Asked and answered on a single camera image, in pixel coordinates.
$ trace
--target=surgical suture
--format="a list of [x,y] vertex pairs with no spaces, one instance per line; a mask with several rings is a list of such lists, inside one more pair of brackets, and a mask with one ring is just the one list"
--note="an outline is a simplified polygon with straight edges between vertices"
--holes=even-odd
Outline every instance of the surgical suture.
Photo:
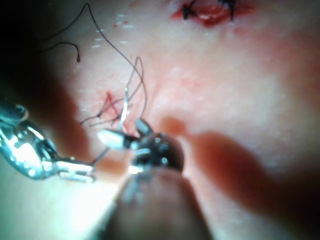
[[193,0],[190,4],[184,4],[182,6],[182,17],[183,20],[187,20],[189,16],[196,17],[197,13],[192,10],[193,5],[195,4],[196,0]]
[[227,5],[230,10],[230,20],[233,21],[235,17],[236,0],[218,0],[218,3]]

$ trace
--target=metal instrument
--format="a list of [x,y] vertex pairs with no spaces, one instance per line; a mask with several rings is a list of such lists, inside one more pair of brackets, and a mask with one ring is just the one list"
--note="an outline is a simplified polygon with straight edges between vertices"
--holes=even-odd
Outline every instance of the metal instrument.
[[0,153],[11,166],[33,180],[54,175],[85,183],[95,180],[93,165],[59,156],[53,142],[28,116],[23,106],[0,99]]

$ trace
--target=skin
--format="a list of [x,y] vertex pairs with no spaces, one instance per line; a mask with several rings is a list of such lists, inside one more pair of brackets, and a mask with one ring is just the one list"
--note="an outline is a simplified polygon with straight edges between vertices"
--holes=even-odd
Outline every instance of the skin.
[[[3,30],[11,38],[1,40],[9,51],[0,93],[28,108],[61,155],[89,162],[104,149],[97,131],[109,125],[79,122],[97,114],[107,91],[123,96],[131,66],[95,40],[101,36],[88,10],[67,32],[37,46],[76,43],[80,63],[70,46],[29,51],[31,35],[45,37],[66,26],[84,3],[14,6],[18,20],[12,24],[19,23],[20,32],[16,25]],[[167,1],[89,3],[106,37],[131,61],[142,58],[144,119],[181,142],[184,175],[215,239],[319,237],[320,4],[256,1],[254,14],[206,29],[170,20]],[[134,27],[113,26],[120,21]],[[142,101],[140,93],[132,102],[131,133]],[[57,177],[32,181],[0,161],[0,215],[6,216],[0,238],[85,239],[117,193],[129,160],[128,154],[109,154],[93,185]]]

